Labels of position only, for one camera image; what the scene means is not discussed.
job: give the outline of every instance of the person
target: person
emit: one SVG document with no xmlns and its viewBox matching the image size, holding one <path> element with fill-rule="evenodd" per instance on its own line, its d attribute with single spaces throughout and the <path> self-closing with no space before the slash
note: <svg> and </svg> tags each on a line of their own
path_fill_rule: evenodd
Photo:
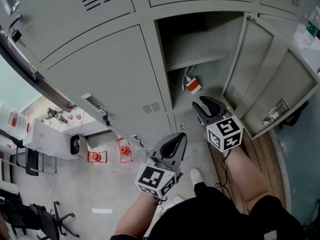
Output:
<svg viewBox="0 0 320 240">
<path fill-rule="evenodd" d="M 249 215 L 241 214 L 218 189 L 206 186 L 199 170 L 193 168 L 190 176 L 196 197 L 168 209 L 148 240 L 304 239 L 300 223 L 272 196 L 266 179 L 239 146 L 225 161 Z M 118 222 L 111 240 L 142 239 L 156 208 L 155 197 L 142 192 Z"/>
</svg>

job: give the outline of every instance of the person's left arm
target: person's left arm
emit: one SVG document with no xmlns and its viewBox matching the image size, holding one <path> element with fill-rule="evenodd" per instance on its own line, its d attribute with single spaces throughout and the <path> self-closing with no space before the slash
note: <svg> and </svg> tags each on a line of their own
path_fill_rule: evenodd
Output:
<svg viewBox="0 0 320 240">
<path fill-rule="evenodd" d="M 156 199 L 147 193 L 141 193 L 134 204 L 125 212 L 114 235 L 128 235 L 141 239 L 147 232 L 155 215 Z"/>
</svg>

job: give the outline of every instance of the black t-shirt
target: black t-shirt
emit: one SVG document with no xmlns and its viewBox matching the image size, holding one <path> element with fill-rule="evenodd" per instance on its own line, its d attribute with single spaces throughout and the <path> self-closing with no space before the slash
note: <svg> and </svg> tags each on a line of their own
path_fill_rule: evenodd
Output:
<svg viewBox="0 0 320 240">
<path fill-rule="evenodd" d="M 168 209 L 152 228 L 148 240 L 185 239 L 264 239 L 276 231 L 278 240 L 304 239 L 300 223 L 281 205 L 278 198 L 265 196 L 241 214 L 225 199 L 191 198 Z M 114 235 L 111 240 L 135 240 L 128 235 Z"/>
</svg>

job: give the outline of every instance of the light blue wall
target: light blue wall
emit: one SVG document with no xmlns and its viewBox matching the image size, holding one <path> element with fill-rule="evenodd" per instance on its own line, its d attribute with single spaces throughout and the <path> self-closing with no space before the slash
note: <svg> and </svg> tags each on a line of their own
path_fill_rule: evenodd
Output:
<svg viewBox="0 0 320 240">
<path fill-rule="evenodd" d="M 301 223 L 310 222 L 320 199 L 320 90 L 293 127 L 276 126 L 275 133 L 288 172 L 292 215 Z"/>
<path fill-rule="evenodd" d="M 0 56 L 0 101 L 19 111 L 41 96 Z"/>
</svg>

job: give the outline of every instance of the white shoe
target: white shoe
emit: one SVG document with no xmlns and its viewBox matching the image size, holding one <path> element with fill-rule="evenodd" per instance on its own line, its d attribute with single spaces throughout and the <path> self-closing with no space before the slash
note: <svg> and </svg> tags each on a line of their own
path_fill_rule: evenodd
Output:
<svg viewBox="0 0 320 240">
<path fill-rule="evenodd" d="M 181 195 L 177 195 L 175 198 L 174 198 L 174 204 L 177 205 L 181 202 L 183 202 L 185 199 L 181 196 Z"/>
<path fill-rule="evenodd" d="M 203 182 L 201 173 L 200 173 L 200 171 L 199 171 L 197 168 L 192 168 L 192 169 L 190 170 L 190 177 L 191 177 L 191 180 L 192 180 L 192 185 L 193 185 L 193 187 L 194 187 L 197 183 Z"/>
</svg>

